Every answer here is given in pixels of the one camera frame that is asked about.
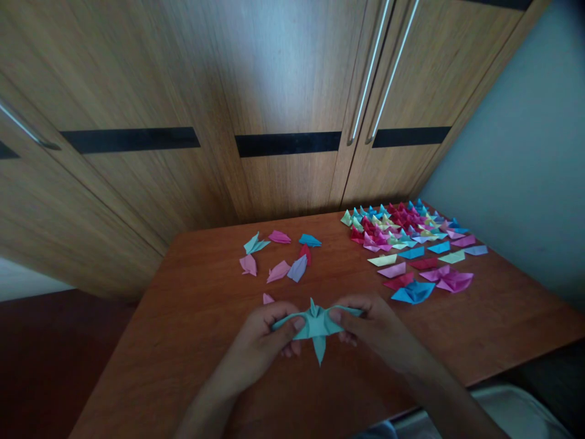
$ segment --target floor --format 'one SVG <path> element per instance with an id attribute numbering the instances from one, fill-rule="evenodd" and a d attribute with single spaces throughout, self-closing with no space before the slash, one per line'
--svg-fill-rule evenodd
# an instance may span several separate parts
<path id="1" fill-rule="evenodd" d="M 68 437 L 134 310 L 77 290 L 0 302 L 2 437 Z M 584 371 L 585 340 L 497 378 L 585 437 Z"/>
<path id="2" fill-rule="evenodd" d="M 78 290 L 0 302 L 0 432 L 64 439 L 135 305 Z"/>

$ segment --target wardrobe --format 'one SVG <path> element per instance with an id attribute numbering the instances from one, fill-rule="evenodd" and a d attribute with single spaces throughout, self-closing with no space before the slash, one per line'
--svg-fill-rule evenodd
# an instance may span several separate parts
<path id="1" fill-rule="evenodd" d="M 547 0 L 0 5 L 0 255 L 133 299 L 188 230 L 404 201 Z"/>

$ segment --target wooden table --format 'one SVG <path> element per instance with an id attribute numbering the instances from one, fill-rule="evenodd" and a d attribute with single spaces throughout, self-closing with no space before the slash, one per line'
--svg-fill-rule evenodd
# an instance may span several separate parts
<path id="1" fill-rule="evenodd" d="M 247 314 L 262 305 L 262 293 L 300 309 L 308 308 L 310 297 L 323 307 L 353 292 L 376 291 L 389 298 L 393 291 L 367 261 L 374 254 L 349 240 L 341 216 L 179 235 L 71 437 L 170 437 Z M 243 244 L 258 230 L 267 238 L 273 229 L 287 233 L 292 244 L 271 243 L 255 253 L 258 277 L 242 276 Z M 288 278 L 266 284 L 269 268 L 298 258 L 302 233 L 323 242 L 311 250 L 313 264 L 298 284 Z M 432 255 L 427 251 L 425 257 Z M 585 337 L 585 318 L 494 251 L 468 255 L 454 267 L 475 274 L 465 292 L 435 288 L 419 305 L 389 303 L 466 385 Z M 426 281 L 418 274 L 415 279 Z M 304 342 L 301 358 L 278 357 L 238 400 L 227 436 L 346 437 L 414 406 L 368 348 L 329 337 L 321 368 L 310 341 Z"/>

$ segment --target metal handle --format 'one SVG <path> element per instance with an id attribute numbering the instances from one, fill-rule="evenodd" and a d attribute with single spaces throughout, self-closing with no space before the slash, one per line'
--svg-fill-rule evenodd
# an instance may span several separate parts
<path id="1" fill-rule="evenodd" d="M 382 36 L 382 32 L 384 30 L 384 22 L 386 21 L 386 14 L 388 13 L 388 6 L 389 5 L 390 5 L 390 0 L 386 0 L 386 4 L 384 5 L 384 12 L 382 13 L 382 18 L 380 20 L 380 26 L 378 27 L 378 36 L 376 37 L 376 45 L 374 46 L 374 51 L 372 53 L 372 59 L 370 60 L 370 67 L 367 70 L 366 84 L 364 86 L 364 91 L 361 94 L 360 109 L 358 110 L 358 114 L 356 115 L 356 118 L 355 118 L 355 126 L 353 127 L 351 137 L 347 140 L 348 146 L 352 145 L 353 141 L 355 140 L 355 135 L 358 132 L 358 126 L 360 126 L 361 111 L 364 109 L 364 102 L 366 102 L 367 86 L 370 84 L 370 79 L 372 78 L 372 70 L 374 69 L 374 61 L 376 59 L 376 52 L 378 51 L 378 46 L 380 45 L 380 39 Z"/>
<path id="2" fill-rule="evenodd" d="M 410 20 L 408 20 L 408 25 L 406 27 L 406 32 L 404 33 L 404 38 L 402 39 L 402 43 L 400 44 L 400 50 L 398 51 L 398 56 L 396 57 L 396 62 L 394 63 L 394 68 L 392 69 L 392 74 L 390 75 L 390 80 L 388 81 L 388 86 L 386 87 L 386 93 L 384 93 L 384 100 L 382 100 L 382 105 L 378 112 L 378 117 L 376 118 L 376 123 L 374 125 L 374 129 L 372 130 L 372 135 L 366 139 L 366 145 L 374 140 L 376 137 L 376 133 L 378 132 L 378 125 L 380 124 L 380 118 L 382 117 L 382 111 L 384 111 L 384 106 L 386 105 L 386 100 L 388 98 L 388 92 L 390 91 L 390 87 L 392 86 L 392 81 L 394 80 L 394 75 L 396 73 L 396 69 L 398 68 L 398 63 L 400 62 L 400 57 L 402 56 L 402 49 L 404 49 L 404 44 L 406 43 L 406 39 L 408 38 L 408 32 L 410 32 L 410 25 L 413 23 L 414 15 L 416 14 L 416 8 L 419 6 L 419 0 L 416 0 L 414 3 L 413 11 L 410 14 Z"/>
<path id="3" fill-rule="evenodd" d="M 27 127 L 26 124 L 17 116 L 17 112 L 14 111 L 2 99 L 0 99 L 0 110 L 2 110 L 2 112 L 7 115 L 16 125 L 18 125 L 18 127 L 23 130 L 36 144 L 42 146 L 43 148 L 52 149 L 53 151 L 61 151 L 60 146 L 46 140 L 42 140 L 41 136 L 36 134 L 32 128 Z"/>

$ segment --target wall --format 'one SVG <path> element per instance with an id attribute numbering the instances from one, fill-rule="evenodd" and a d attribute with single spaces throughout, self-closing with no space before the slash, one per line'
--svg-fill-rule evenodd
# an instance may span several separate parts
<path id="1" fill-rule="evenodd" d="M 71 289 L 63 282 L 0 258 L 0 301 Z"/>
<path id="2" fill-rule="evenodd" d="M 553 1 L 421 198 L 585 310 L 585 21 Z"/>

